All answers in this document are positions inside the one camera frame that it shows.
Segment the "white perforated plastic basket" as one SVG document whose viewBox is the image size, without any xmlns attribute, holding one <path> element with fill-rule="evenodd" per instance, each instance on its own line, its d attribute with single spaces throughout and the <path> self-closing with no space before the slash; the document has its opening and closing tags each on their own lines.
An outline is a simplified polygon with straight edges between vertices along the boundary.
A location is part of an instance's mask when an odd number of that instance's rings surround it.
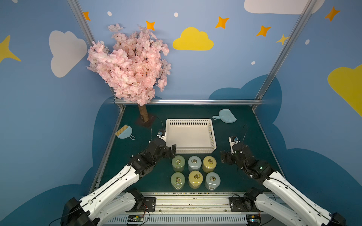
<svg viewBox="0 0 362 226">
<path fill-rule="evenodd" d="M 209 154 L 217 148 L 210 119 L 167 119 L 165 140 L 178 154 Z"/>
</svg>

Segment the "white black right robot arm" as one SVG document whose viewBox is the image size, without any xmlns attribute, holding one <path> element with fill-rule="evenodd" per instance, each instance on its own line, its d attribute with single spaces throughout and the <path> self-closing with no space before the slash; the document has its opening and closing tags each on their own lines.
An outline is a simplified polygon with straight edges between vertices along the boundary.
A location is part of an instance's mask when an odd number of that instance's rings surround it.
<svg viewBox="0 0 362 226">
<path fill-rule="evenodd" d="M 230 137 L 231 150 L 221 152 L 223 163 L 235 164 L 250 178 L 282 199 L 285 205 L 269 198 L 264 192 L 252 188 L 243 195 L 250 208 L 271 215 L 287 226 L 345 226 L 346 219 L 339 213 L 330 213 L 311 201 L 291 185 L 267 161 L 257 160 L 250 148 L 237 137 Z"/>
</svg>

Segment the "dark green tea canister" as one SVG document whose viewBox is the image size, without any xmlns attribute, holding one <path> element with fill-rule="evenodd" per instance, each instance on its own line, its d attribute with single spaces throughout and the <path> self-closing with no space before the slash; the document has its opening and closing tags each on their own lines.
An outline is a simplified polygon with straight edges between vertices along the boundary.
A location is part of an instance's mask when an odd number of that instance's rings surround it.
<svg viewBox="0 0 362 226">
<path fill-rule="evenodd" d="M 185 182 L 185 176 L 181 172 L 175 172 L 171 176 L 171 184 L 175 190 L 182 190 L 184 188 Z"/>
</svg>

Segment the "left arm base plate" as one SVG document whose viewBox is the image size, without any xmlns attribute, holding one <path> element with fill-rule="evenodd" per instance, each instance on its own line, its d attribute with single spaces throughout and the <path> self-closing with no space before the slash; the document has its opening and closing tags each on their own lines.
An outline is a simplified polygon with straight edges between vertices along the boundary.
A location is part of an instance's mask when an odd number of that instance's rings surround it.
<svg viewBox="0 0 362 226">
<path fill-rule="evenodd" d="M 137 212 L 155 212 L 156 197 L 143 197 L 135 205 L 135 211 Z"/>
</svg>

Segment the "blue grey tea canister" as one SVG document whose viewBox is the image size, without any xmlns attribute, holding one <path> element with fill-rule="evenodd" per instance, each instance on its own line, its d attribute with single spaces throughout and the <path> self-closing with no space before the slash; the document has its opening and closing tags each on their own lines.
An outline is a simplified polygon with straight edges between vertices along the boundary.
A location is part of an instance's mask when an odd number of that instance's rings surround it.
<svg viewBox="0 0 362 226">
<path fill-rule="evenodd" d="M 210 172 L 205 177 L 205 187 L 209 191 L 216 190 L 221 183 L 220 176 L 215 172 Z"/>
<path fill-rule="evenodd" d="M 198 156 L 191 156 L 188 159 L 188 170 L 192 171 L 199 171 L 202 166 L 202 161 Z"/>
</svg>

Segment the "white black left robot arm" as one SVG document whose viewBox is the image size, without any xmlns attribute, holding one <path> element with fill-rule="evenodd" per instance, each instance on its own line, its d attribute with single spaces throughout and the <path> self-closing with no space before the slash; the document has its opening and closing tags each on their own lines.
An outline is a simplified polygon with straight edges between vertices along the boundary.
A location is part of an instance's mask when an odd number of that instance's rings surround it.
<svg viewBox="0 0 362 226">
<path fill-rule="evenodd" d="M 151 141 L 147 148 L 132 156 L 112 179 L 80 200 L 70 199 L 64 206 L 62 226 L 101 226 L 121 212 L 138 210 L 143 195 L 135 189 L 118 198 L 129 186 L 152 172 L 164 158 L 174 158 L 176 145 L 167 146 L 161 138 Z"/>
</svg>

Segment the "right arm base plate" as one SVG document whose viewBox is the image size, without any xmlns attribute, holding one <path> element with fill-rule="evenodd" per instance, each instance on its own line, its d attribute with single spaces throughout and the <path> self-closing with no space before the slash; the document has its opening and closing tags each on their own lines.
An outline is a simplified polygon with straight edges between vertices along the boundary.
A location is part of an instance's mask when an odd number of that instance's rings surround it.
<svg viewBox="0 0 362 226">
<path fill-rule="evenodd" d="M 244 197 L 229 197 L 229 205 L 232 212 L 259 212 L 255 202 Z"/>
</svg>

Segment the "yellow green tea canister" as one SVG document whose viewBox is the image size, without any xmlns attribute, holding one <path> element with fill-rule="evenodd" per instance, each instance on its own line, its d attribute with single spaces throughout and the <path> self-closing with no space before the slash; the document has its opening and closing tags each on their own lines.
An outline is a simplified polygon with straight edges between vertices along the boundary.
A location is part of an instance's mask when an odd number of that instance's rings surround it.
<svg viewBox="0 0 362 226">
<path fill-rule="evenodd" d="M 216 159 L 214 157 L 206 156 L 203 159 L 202 170 L 205 173 L 213 172 L 215 170 L 216 166 L 217 166 L 217 161 L 216 161 Z"/>
</svg>

